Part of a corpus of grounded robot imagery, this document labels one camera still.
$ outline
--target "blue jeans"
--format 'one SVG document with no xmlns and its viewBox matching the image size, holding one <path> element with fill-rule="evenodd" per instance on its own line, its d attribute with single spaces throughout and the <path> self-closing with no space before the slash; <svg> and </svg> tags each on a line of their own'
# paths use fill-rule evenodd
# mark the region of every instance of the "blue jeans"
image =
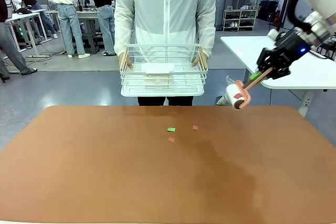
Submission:
<svg viewBox="0 0 336 224">
<path fill-rule="evenodd" d="M 111 5 L 97 8 L 100 30 L 103 34 L 105 51 L 114 54 L 114 15 Z"/>
<path fill-rule="evenodd" d="M 34 10 L 43 9 L 42 6 L 38 2 L 36 2 L 36 4 L 32 6 L 32 8 Z M 47 25 L 47 27 L 49 28 L 49 30 L 51 31 L 51 33 L 55 34 L 54 26 L 52 25 L 50 19 L 46 16 L 46 14 L 44 12 L 40 12 L 40 16 L 41 16 L 42 22 Z M 37 27 L 38 27 L 38 30 L 40 32 L 40 35 L 43 36 L 43 30 L 42 30 L 42 26 L 41 26 L 40 21 L 37 22 Z"/>
<path fill-rule="evenodd" d="M 84 55 L 85 50 L 82 41 L 82 32 L 80 31 L 75 6 L 59 4 L 57 5 L 57 9 L 58 9 L 59 25 L 63 35 L 64 45 L 67 54 L 73 55 L 75 53 L 75 50 L 72 45 L 72 35 L 73 35 L 76 40 L 77 53 L 79 55 Z"/>
<path fill-rule="evenodd" d="M 26 61 L 22 54 L 17 51 L 12 33 L 9 31 L 8 25 L 0 23 L 0 46 L 5 51 L 8 58 L 14 64 L 14 66 L 20 70 L 20 73 L 29 73 L 32 69 L 27 67 Z M 0 57 L 0 75 L 2 77 L 9 77 L 8 69 L 5 66 L 5 62 Z"/>
</svg>

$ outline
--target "white sneaker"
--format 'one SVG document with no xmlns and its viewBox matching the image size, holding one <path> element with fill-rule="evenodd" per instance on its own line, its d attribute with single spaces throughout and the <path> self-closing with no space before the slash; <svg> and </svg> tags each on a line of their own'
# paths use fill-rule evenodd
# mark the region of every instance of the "white sneaker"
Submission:
<svg viewBox="0 0 336 224">
<path fill-rule="evenodd" d="M 78 55 L 78 59 L 84 59 L 89 57 L 91 54 Z"/>
</svg>

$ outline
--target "white zip-up jacket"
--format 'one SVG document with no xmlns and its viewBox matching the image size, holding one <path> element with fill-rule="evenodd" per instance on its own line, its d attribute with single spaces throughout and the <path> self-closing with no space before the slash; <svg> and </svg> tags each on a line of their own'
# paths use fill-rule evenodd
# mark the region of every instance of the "white zip-up jacket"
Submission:
<svg viewBox="0 0 336 224">
<path fill-rule="evenodd" d="M 169 45 L 199 43 L 211 56 L 215 40 L 216 0 L 115 0 L 117 55 L 130 43 Z"/>
</svg>

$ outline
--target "dish rack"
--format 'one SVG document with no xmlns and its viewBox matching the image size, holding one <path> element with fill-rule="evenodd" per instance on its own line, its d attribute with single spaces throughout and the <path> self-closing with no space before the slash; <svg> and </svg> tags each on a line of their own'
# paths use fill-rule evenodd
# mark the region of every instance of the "dish rack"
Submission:
<svg viewBox="0 0 336 224">
<path fill-rule="evenodd" d="M 120 67 L 124 97 L 185 97 L 204 94 L 208 68 L 201 60 L 199 44 L 128 45 L 133 68 Z"/>
</svg>

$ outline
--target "blue floor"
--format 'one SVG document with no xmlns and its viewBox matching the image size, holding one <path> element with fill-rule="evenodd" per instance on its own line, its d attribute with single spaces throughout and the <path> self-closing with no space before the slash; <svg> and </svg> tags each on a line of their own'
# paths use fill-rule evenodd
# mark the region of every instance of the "blue floor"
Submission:
<svg viewBox="0 0 336 224">
<path fill-rule="evenodd" d="M 210 70 L 205 94 L 194 105 L 214 104 L 226 88 L 225 78 L 242 79 L 243 70 Z M 11 75 L 0 83 L 0 150 L 43 109 L 52 105 L 137 105 L 135 98 L 120 94 L 118 72 L 38 72 L 22 77 Z M 296 108 L 300 100 L 287 90 L 271 90 L 259 85 L 251 91 L 251 105 L 286 105 Z M 336 91 L 319 92 L 307 119 L 336 145 Z"/>
</svg>

